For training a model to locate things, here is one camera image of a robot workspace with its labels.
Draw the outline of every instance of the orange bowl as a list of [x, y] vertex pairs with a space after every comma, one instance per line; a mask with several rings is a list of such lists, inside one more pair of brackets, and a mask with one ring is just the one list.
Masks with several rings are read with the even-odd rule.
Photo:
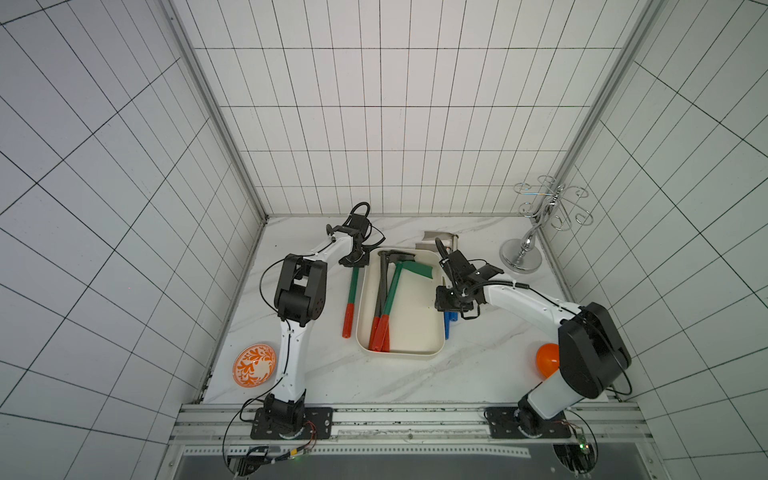
[[239, 386], [259, 386], [272, 376], [276, 364], [274, 349], [269, 345], [257, 343], [243, 350], [237, 357], [232, 366], [232, 377]]
[[560, 347], [555, 343], [545, 343], [536, 352], [538, 371], [548, 379], [560, 368]]

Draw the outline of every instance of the orange ball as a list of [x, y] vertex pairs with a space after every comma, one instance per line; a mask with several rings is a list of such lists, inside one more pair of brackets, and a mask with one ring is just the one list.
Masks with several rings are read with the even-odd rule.
[[555, 343], [545, 343], [536, 352], [538, 371], [548, 379], [560, 368], [560, 347]]

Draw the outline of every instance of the hammer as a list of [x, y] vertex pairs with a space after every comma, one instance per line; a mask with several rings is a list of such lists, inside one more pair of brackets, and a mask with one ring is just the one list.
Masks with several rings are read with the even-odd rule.
[[[379, 295], [381, 296], [382, 293], [384, 293], [384, 296], [381, 296], [380, 298], [386, 298], [386, 302], [382, 304], [382, 302], [379, 301], [376, 304], [376, 308], [379, 311], [378, 313], [381, 314], [381, 318], [374, 319], [374, 326], [371, 331], [372, 341], [369, 342], [369, 349], [374, 352], [389, 351], [389, 313], [392, 311], [392, 305], [395, 302], [395, 293], [402, 271], [409, 270], [418, 275], [432, 278], [432, 267], [423, 263], [417, 263], [414, 259], [415, 256], [412, 253], [399, 252], [396, 250], [390, 251], [384, 258], [382, 258], [382, 265], [385, 268], [382, 270], [382, 278], [379, 281]], [[392, 276], [392, 285], [387, 293], [386, 267], [389, 262], [395, 263], [396, 268], [395, 274]]]
[[[400, 250], [380, 250], [379, 251], [379, 294], [376, 297], [376, 311], [373, 314], [373, 325], [371, 327], [371, 337], [368, 340], [368, 349], [373, 349], [373, 337], [376, 335], [376, 330], [379, 327], [379, 319], [381, 318], [382, 311], [384, 310], [384, 304], [386, 303], [387, 287], [386, 277], [389, 270], [389, 262], [396, 262], [398, 260], [414, 260], [413, 253], [401, 252]], [[385, 341], [382, 344], [380, 351], [389, 351], [389, 331], [385, 332]]]

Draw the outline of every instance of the silver jewelry stand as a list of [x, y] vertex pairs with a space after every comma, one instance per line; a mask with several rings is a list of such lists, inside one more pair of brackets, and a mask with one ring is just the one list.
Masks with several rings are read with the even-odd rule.
[[513, 238], [502, 244], [499, 255], [502, 257], [504, 265], [517, 273], [533, 273], [541, 266], [543, 256], [541, 251], [536, 248], [536, 234], [550, 220], [552, 226], [561, 232], [570, 230], [573, 227], [571, 216], [563, 207], [562, 200], [567, 201], [582, 212], [574, 215], [574, 218], [580, 225], [592, 225], [594, 218], [592, 212], [577, 205], [575, 202], [565, 198], [564, 194], [571, 188], [579, 198], [589, 197], [589, 192], [583, 187], [565, 185], [555, 186], [557, 179], [550, 175], [541, 175], [538, 178], [541, 185], [529, 185], [525, 182], [516, 184], [513, 188], [520, 195], [533, 195], [531, 201], [525, 202], [518, 211], [523, 217], [530, 218], [533, 226], [522, 238]]

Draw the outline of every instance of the white tray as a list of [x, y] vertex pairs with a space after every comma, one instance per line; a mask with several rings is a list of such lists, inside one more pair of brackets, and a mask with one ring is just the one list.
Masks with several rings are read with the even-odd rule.
[[[389, 352], [368, 350], [368, 341], [379, 292], [379, 251], [400, 250], [415, 254], [415, 261], [432, 266], [432, 278], [403, 270], [389, 314]], [[369, 355], [430, 359], [445, 345], [445, 325], [442, 312], [435, 309], [435, 289], [442, 285], [440, 256], [429, 250], [386, 247], [371, 252], [370, 264], [365, 269], [362, 293], [355, 305], [357, 311], [356, 338], [360, 348]], [[389, 281], [395, 265], [389, 264]]]

